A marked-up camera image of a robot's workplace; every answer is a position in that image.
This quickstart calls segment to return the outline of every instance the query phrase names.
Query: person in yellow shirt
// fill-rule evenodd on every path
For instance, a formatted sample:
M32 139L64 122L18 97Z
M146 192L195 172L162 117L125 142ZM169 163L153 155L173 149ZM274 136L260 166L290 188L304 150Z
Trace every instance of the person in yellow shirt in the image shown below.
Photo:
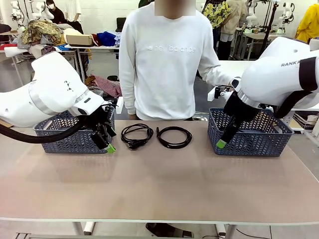
M301 21L296 39L308 43L309 39L319 36L319 4L314 4L307 10Z

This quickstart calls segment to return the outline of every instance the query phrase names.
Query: white sweatshirt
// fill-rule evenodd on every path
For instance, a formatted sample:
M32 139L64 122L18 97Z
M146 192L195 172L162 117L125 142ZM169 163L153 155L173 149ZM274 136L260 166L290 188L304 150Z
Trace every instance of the white sweatshirt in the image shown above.
M154 3L132 12L122 32L120 83L130 115L142 120L184 120L195 114L197 69L215 86L232 79L221 72L209 20L155 16Z

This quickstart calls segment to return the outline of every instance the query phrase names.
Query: floor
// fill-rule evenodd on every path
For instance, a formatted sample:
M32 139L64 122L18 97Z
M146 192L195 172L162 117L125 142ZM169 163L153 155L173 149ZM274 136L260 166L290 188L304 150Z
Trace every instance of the floor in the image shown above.
M90 69L96 75L108 76L118 72L117 60L112 56L94 57L90 63ZM18 87L19 81L12 61L6 60L0 53L0 92L8 92ZM30 63L23 62L19 64L23 81L27 83L30 79ZM223 101L207 102L207 93L212 89L200 79L195 81L195 100L196 110L198 112L208 112L210 107L222 107ZM117 116L117 119L127 119L127 112ZM319 179L319 148L310 142L303 135L294 135L289 146L296 155L304 162L309 170ZM3 159L0 160L0 165L6 164ZM176 227L192 231L195 238L202 238L206 235L216 235L216 230L213 225L176 225ZM239 226L238 228L246 234L258 237L270 238L269 227L260 226ZM10 222L0 221L0 238L13 239L15 233L33 233L33 234L53 234L53 235L73 235L74 230L71 223L35 223L35 222ZM272 227L273 239L317 239L319 235L319 225L315 226L298 226L298 227ZM94 235L108 236L150 236L150 233L145 229L145 224L137 223L97 223ZM236 232L236 239L246 239L248 237Z

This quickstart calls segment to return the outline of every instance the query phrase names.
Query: human hand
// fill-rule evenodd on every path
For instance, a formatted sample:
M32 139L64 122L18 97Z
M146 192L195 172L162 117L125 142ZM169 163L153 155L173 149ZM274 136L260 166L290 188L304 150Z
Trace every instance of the human hand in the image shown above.
M129 120L138 120L138 116L137 115L129 115Z

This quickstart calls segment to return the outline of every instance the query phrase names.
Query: blue-gray basket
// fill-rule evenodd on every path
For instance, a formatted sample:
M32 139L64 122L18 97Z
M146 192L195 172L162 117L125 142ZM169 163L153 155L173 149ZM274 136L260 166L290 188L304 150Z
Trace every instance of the blue-gray basket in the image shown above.
M78 122L68 111L47 119L37 124L33 129L38 136L48 136L61 133ZM112 113L112 125L114 128L114 111ZM80 130L74 135L54 143L42 144L46 153L77 153L77 154L102 154L107 153L105 149L100 150L91 139L92 130Z
M294 134L284 122L276 119L271 111L260 111L251 122L244 122L240 131L225 148L216 145L231 117L223 109L209 109L208 135L218 155L279 157Z

